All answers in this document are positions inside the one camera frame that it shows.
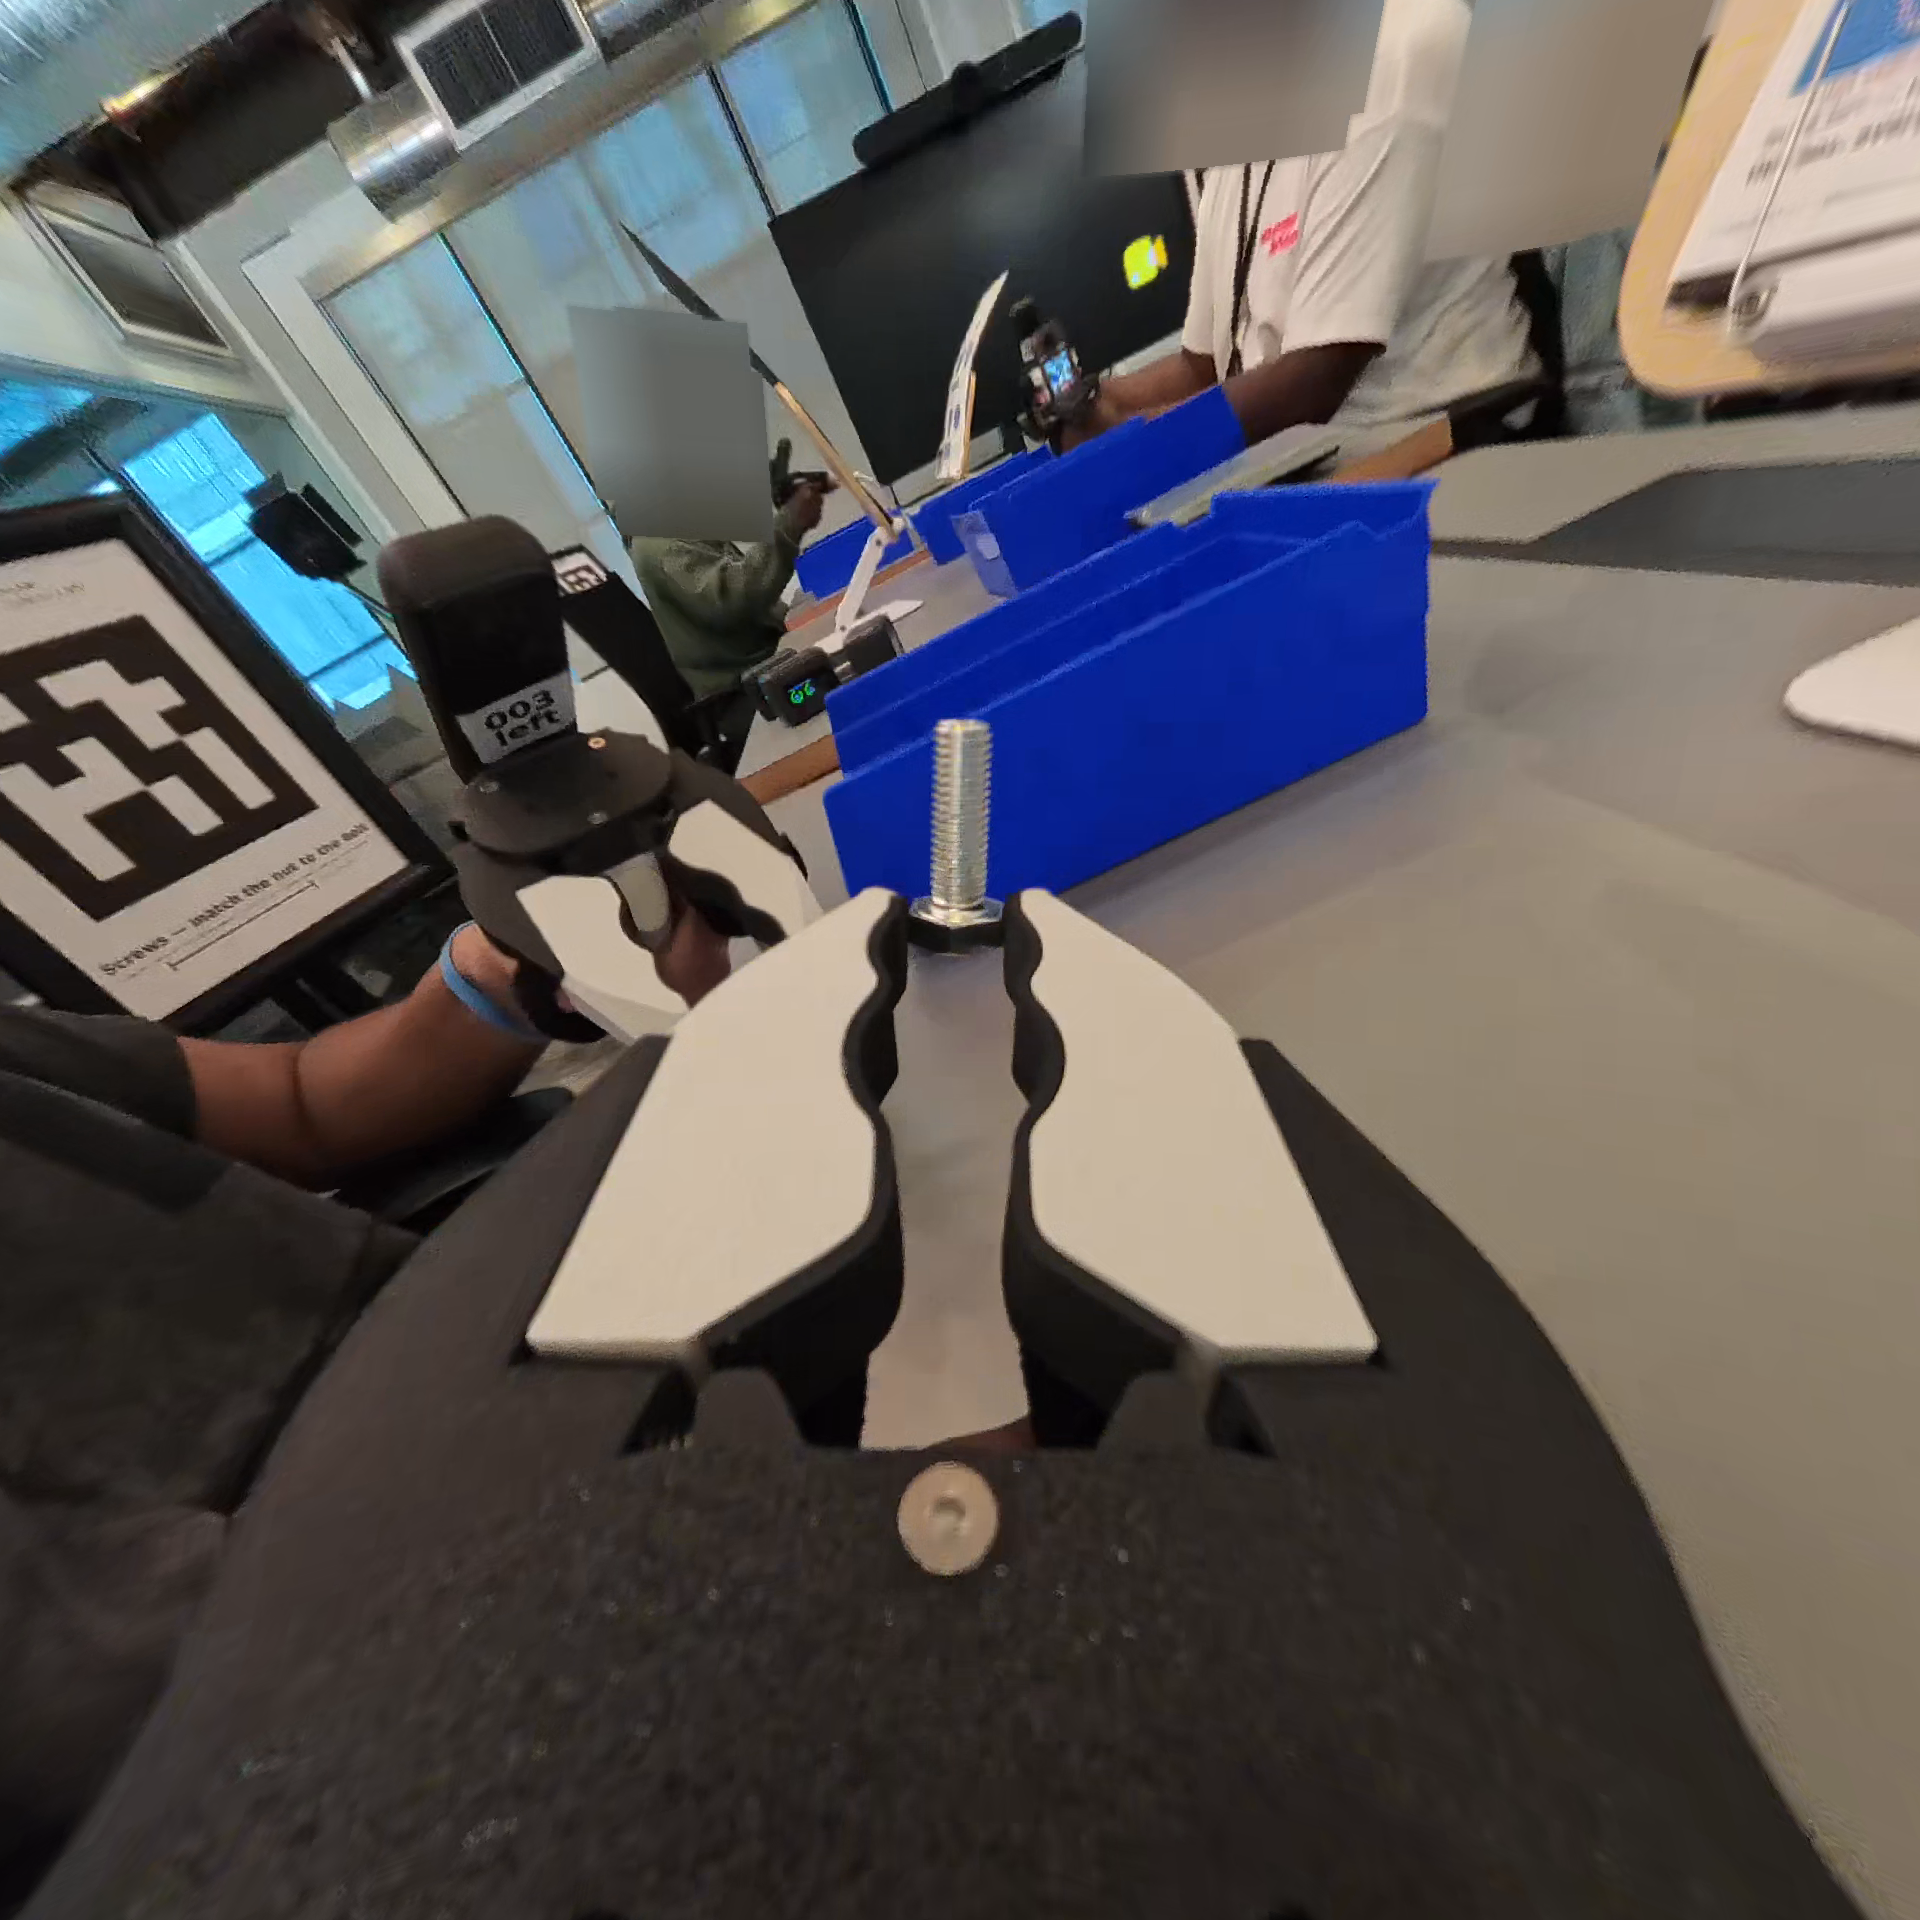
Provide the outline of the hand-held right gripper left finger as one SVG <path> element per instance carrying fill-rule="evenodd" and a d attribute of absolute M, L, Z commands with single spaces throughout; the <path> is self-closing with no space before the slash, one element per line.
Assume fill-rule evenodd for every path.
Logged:
<path fill-rule="evenodd" d="M 904 902 L 869 889 L 771 949 L 663 1045 L 524 1329 L 574 1396 L 639 1385 L 639 1428 L 765 1376 L 799 1435 L 854 1446 L 904 1296 L 895 1084 Z"/>

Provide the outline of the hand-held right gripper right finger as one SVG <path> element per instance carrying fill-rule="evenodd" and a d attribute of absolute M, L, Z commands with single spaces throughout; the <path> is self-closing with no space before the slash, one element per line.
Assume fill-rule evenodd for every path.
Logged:
<path fill-rule="evenodd" d="M 1001 1296 L 1043 1446 L 1096 1446 L 1127 1401 L 1222 1446 L 1280 1406 L 1377 1385 L 1377 1333 L 1292 1152 L 1280 1059 L 1068 901 L 1005 908 L 1024 1097 Z"/>

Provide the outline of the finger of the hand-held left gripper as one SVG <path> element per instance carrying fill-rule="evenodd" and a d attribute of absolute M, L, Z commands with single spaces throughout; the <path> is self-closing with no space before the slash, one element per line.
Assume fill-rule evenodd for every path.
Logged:
<path fill-rule="evenodd" d="M 756 831 L 713 799 L 675 823 L 669 885 L 716 932 L 755 945 L 793 940 L 824 913 L 781 837 Z"/>
<path fill-rule="evenodd" d="M 567 1007 L 606 1038 L 660 1038 L 683 1019 L 685 998 L 663 983 L 656 949 L 628 928 L 628 901 L 613 875 L 547 875 L 519 886 L 517 904 Z"/>

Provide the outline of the thick silver bolt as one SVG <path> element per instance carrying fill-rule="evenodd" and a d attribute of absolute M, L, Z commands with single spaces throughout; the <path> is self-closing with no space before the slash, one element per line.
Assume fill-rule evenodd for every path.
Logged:
<path fill-rule="evenodd" d="M 991 726 L 981 717 L 945 717 L 933 732 L 928 883 L 907 910 L 912 945 L 955 955 L 1001 944 L 990 839 Z"/>

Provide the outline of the person's left forearm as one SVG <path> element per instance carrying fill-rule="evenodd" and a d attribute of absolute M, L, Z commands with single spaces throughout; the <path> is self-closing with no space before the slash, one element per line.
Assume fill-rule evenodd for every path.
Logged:
<path fill-rule="evenodd" d="M 180 1040 L 195 1139 L 309 1190 L 472 1128 L 540 1051 L 438 969 L 406 998 L 302 1043 Z"/>

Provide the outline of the grey desk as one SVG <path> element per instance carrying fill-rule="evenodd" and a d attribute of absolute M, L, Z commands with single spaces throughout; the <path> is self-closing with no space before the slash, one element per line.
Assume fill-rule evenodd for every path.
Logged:
<path fill-rule="evenodd" d="M 1911 404 L 1451 463 L 1428 717 L 1070 896 L 1523 1296 L 1876 1916 L 1915 1916 L 1915 757 L 1783 695 L 1915 590 L 1462 543 L 1667 470 L 1908 454 Z"/>

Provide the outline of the person's left hand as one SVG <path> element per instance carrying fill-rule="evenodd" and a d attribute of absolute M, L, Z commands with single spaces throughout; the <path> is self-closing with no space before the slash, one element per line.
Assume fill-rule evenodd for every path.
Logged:
<path fill-rule="evenodd" d="M 683 904 L 669 937 L 653 951 L 653 969 L 660 985 L 693 1007 L 729 981 L 731 940 L 696 908 Z"/>

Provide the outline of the blue wristband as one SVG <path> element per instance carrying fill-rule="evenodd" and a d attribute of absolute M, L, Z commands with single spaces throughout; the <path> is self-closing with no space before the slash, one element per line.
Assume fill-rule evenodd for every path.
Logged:
<path fill-rule="evenodd" d="M 470 1019 L 517 1045 L 547 1045 L 519 996 L 519 963 L 496 949 L 475 920 L 456 925 L 438 949 L 438 983 Z"/>

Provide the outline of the framed marker poster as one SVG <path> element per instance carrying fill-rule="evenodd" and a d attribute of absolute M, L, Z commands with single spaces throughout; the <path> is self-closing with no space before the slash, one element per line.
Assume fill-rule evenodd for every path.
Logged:
<path fill-rule="evenodd" d="M 1 518 L 1 959 L 205 1036 L 436 893 L 446 856 L 139 497 Z"/>

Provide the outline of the wooden stand board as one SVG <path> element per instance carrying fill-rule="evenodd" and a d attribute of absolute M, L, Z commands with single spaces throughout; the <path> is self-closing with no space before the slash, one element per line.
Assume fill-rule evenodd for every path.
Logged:
<path fill-rule="evenodd" d="M 1620 277 L 1615 328 L 1622 360 L 1652 392 L 1710 399 L 1915 379 L 1912 343 L 1899 352 L 1774 366 L 1729 341 L 1720 312 L 1667 301 L 1672 263 L 1689 240 L 1699 206 L 1735 145 L 1747 109 L 1799 12 L 1796 1 L 1725 1 L 1712 12 L 1712 32 Z"/>
<path fill-rule="evenodd" d="M 863 479 L 852 461 L 841 453 L 839 446 L 832 443 L 824 425 L 820 425 L 807 404 L 781 381 L 780 374 L 764 372 L 764 379 L 771 392 L 780 399 L 783 412 L 793 417 L 793 422 L 803 430 L 807 439 L 820 449 L 824 469 L 835 485 L 844 488 L 857 510 L 870 521 L 870 525 L 879 533 L 879 542 L 888 543 L 900 536 L 910 540 L 910 527 L 904 516 L 879 501 L 876 485 Z"/>

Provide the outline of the printed instruction sheet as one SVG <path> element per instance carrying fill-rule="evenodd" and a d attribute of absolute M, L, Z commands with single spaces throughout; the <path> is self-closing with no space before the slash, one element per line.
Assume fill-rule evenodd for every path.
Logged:
<path fill-rule="evenodd" d="M 1848 248 L 1918 217 L 1918 5 L 1808 1 L 1703 196 L 1669 287 Z"/>
<path fill-rule="evenodd" d="M 969 449 L 974 440 L 975 414 L 975 360 L 1005 281 L 1008 272 L 1001 272 L 983 289 L 950 363 L 944 398 L 944 431 L 939 454 L 934 461 L 934 479 L 942 488 L 961 483 L 969 472 Z"/>

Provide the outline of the black television screen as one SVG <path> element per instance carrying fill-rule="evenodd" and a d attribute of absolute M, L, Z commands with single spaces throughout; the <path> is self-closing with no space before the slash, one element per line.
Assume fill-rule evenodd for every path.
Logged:
<path fill-rule="evenodd" d="M 1184 321 L 1193 215 L 1175 173 L 1093 176 L 1083 164 L 1086 59 L 969 128 L 879 168 L 857 168 L 780 213 L 772 240 L 877 479 L 936 463 L 952 356 L 983 289 L 1001 289 L 975 360 L 974 431 L 1024 412 L 1014 299 L 1059 319 L 1081 363 L 1116 368 Z M 1167 240 L 1141 293 L 1119 254 Z"/>

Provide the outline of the ceiling air vent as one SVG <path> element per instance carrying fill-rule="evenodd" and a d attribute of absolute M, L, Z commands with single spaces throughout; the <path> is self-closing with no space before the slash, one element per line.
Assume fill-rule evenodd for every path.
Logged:
<path fill-rule="evenodd" d="M 460 152 L 608 63 L 574 1 L 446 1 L 399 27 L 395 49 Z"/>

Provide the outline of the black video bar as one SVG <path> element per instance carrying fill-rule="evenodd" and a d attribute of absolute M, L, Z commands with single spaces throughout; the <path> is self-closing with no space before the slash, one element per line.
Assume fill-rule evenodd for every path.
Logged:
<path fill-rule="evenodd" d="M 1060 77 L 1068 61 L 1081 54 L 1083 36 L 1081 13 L 1065 12 L 981 61 L 960 61 L 948 79 L 852 134 L 857 167 L 888 167 Z"/>

